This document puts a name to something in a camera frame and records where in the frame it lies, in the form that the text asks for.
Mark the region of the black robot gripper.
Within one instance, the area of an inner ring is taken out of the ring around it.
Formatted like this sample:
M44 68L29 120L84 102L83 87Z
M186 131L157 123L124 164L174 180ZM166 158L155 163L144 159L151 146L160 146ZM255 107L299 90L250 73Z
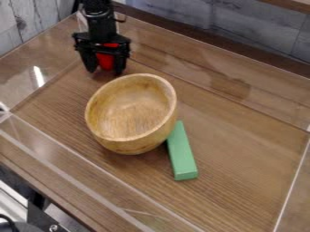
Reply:
M125 69L131 43L131 40L117 33L116 24L121 20L115 18L111 9L96 12L83 10L80 15L87 22L87 31L73 33L72 38L84 68L92 73L97 68L96 54L107 54L113 56L113 71L116 75L120 75Z

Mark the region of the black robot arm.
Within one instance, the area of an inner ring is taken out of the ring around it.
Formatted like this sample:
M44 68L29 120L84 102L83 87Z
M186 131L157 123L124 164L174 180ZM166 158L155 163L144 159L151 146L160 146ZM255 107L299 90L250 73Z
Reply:
M116 24L125 20L115 17L111 0L81 0L81 3L88 29L72 34L75 51L88 72L100 67L120 75L129 58L131 39L117 33Z

